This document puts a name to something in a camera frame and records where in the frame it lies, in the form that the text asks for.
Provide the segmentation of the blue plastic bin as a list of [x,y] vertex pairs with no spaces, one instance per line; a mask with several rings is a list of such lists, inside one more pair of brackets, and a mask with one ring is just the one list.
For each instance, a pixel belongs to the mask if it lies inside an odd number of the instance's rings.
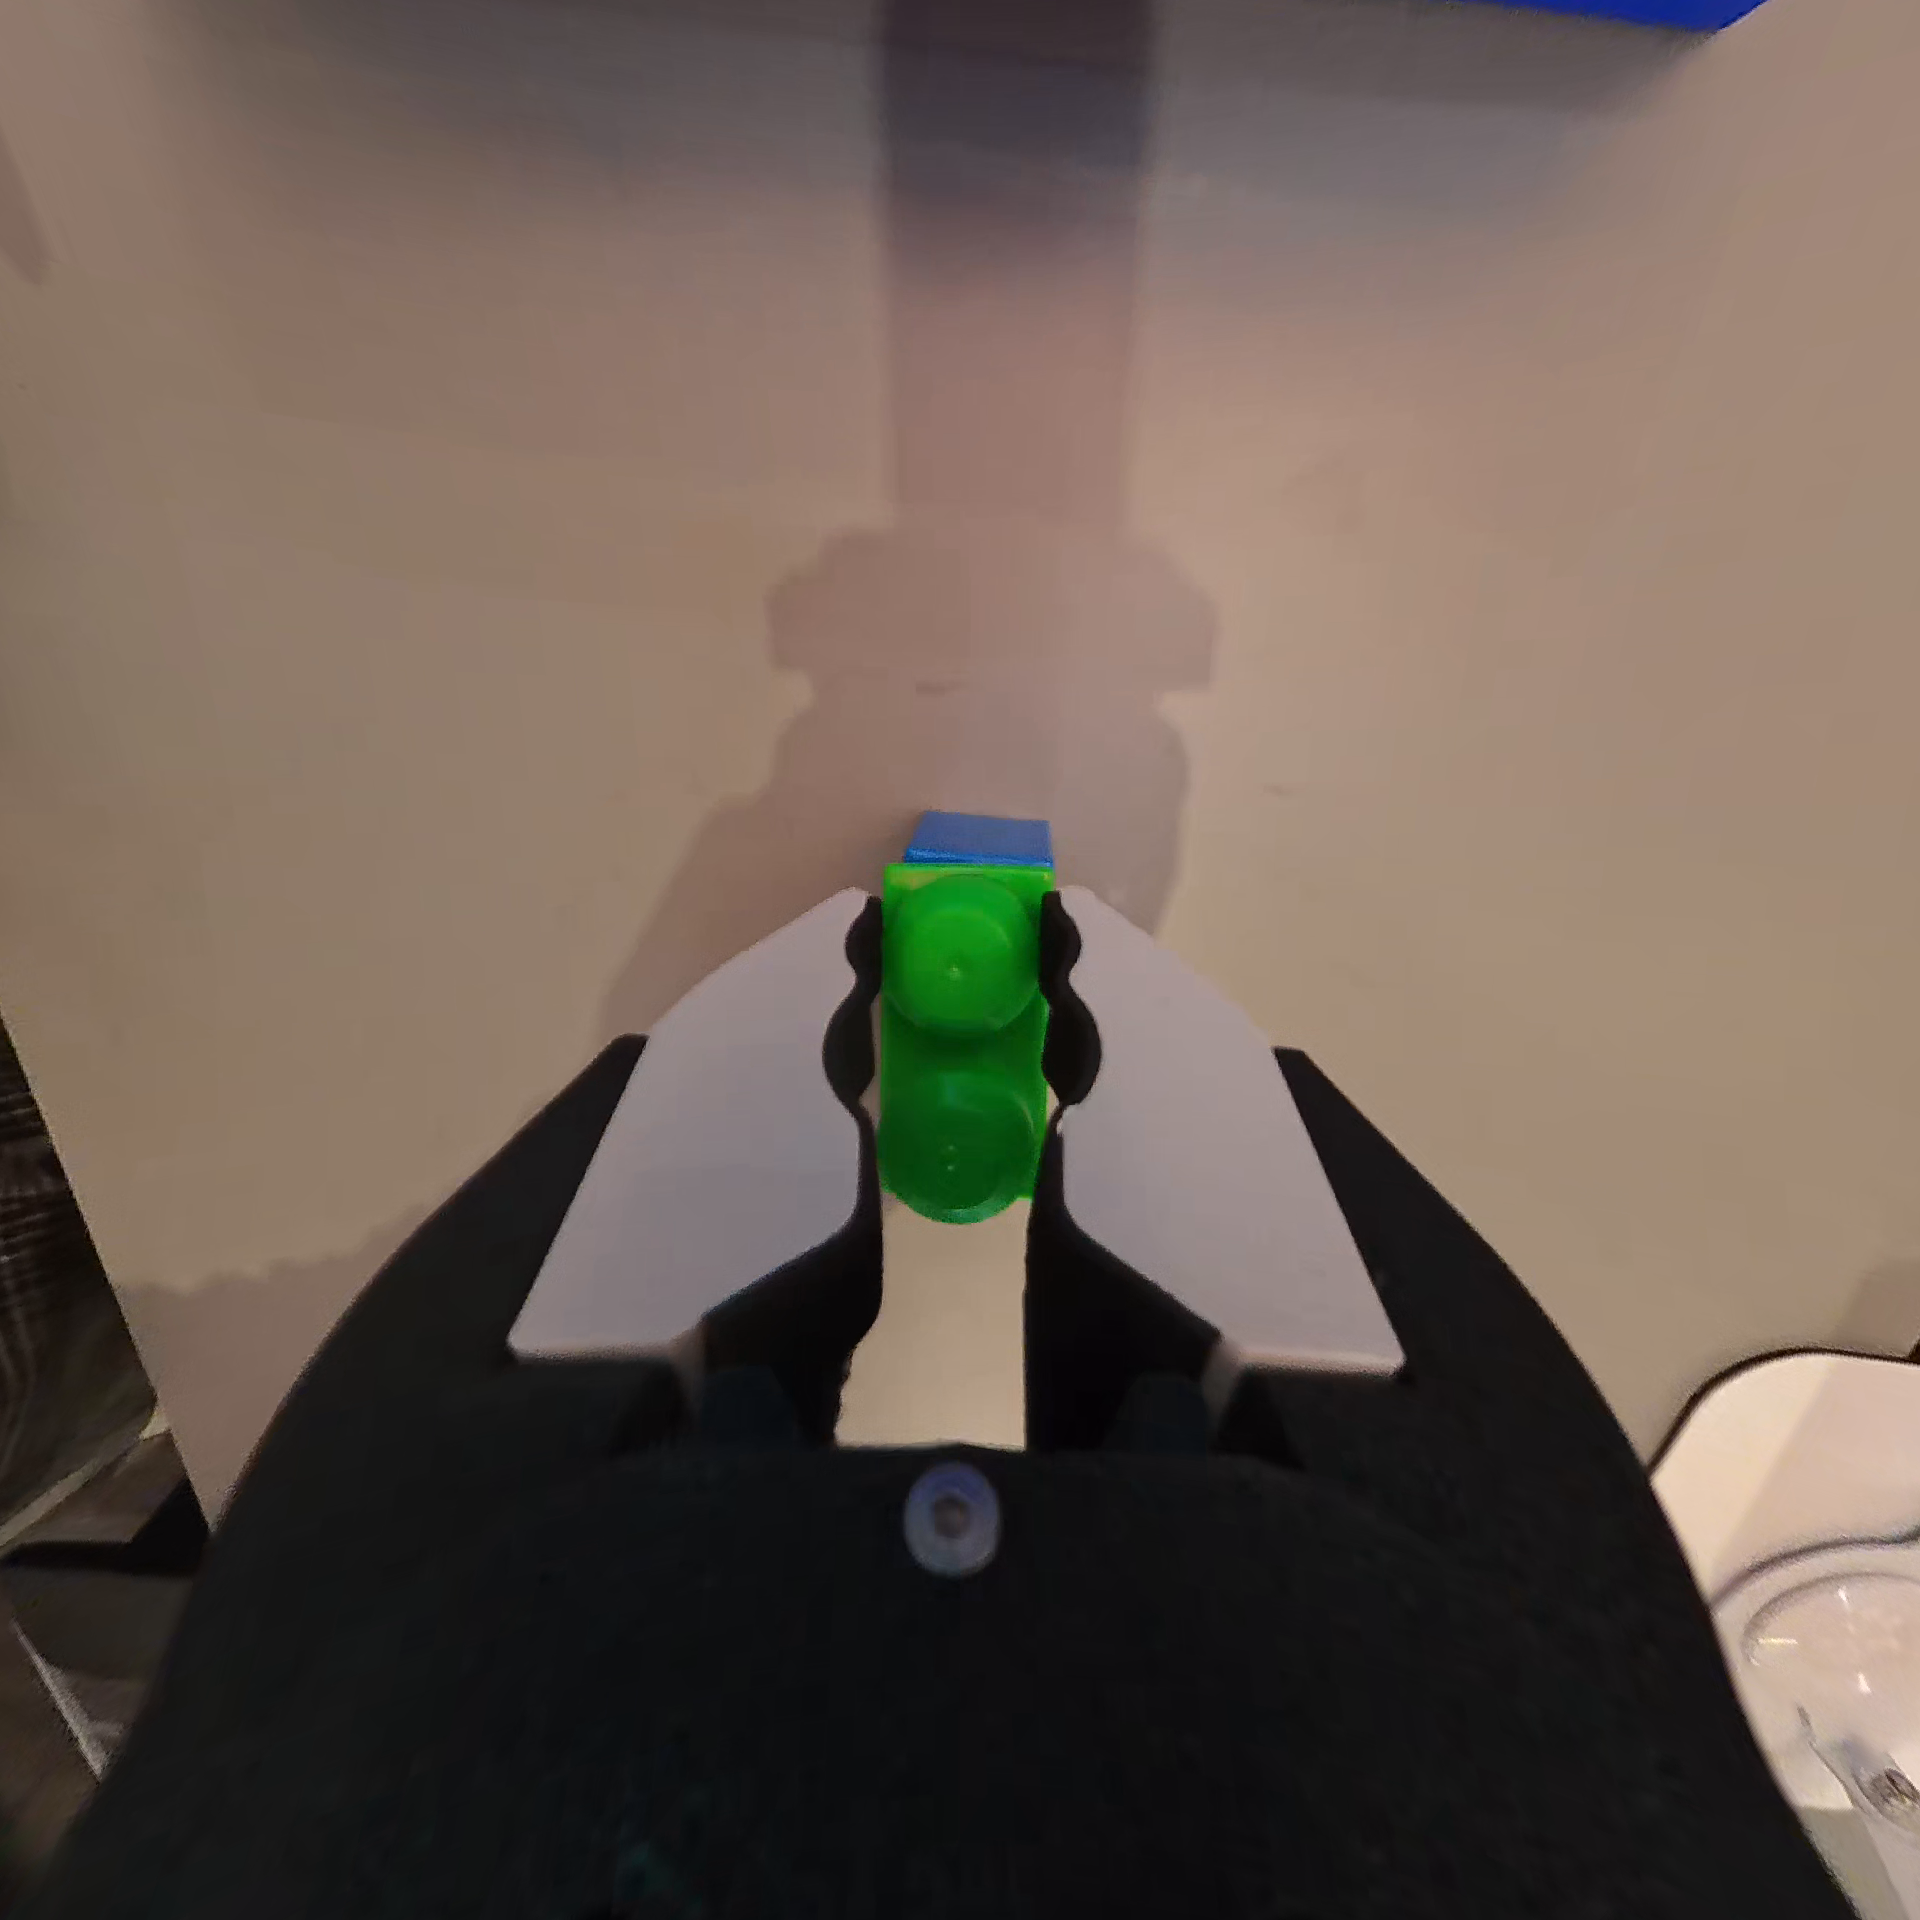
[[1636,26],[1661,35],[1723,35],[1726,26],[1754,15],[1760,2],[1563,2],[1563,0],[1520,0],[1520,2],[1481,2],[1495,10],[1536,10],[1563,19],[1588,19],[1603,26]]

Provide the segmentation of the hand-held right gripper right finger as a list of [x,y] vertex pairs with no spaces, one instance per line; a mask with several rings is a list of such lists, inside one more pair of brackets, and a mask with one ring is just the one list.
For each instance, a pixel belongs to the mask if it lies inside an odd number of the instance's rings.
[[1258,1021],[1086,887],[1043,910],[1030,1423],[1116,1423],[1171,1376],[1396,1380],[1404,1341]]

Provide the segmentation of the green two-stud mega block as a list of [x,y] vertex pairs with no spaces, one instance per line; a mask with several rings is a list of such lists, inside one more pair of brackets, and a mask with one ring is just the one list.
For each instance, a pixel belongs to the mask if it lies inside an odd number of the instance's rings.
[[977,1225],[1035,1194],[1049,888],[1049,865],[880,874],[877,1178],[927,1221]]

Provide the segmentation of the small blue mega block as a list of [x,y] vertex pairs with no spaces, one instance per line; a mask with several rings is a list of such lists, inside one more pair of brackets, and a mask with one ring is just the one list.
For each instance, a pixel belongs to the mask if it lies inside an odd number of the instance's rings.
[[899,861],[1051,872],[1051,830],[1035,817],[925,808]]

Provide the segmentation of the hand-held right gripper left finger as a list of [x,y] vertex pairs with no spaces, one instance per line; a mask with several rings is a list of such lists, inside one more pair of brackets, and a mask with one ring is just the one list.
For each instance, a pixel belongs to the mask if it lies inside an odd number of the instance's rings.
[[643,1041],[509,1332],[515,1361],[660,1361],[686,1400],[769,1370],[837,1410],[880,1305],[877,902],[840,888]]

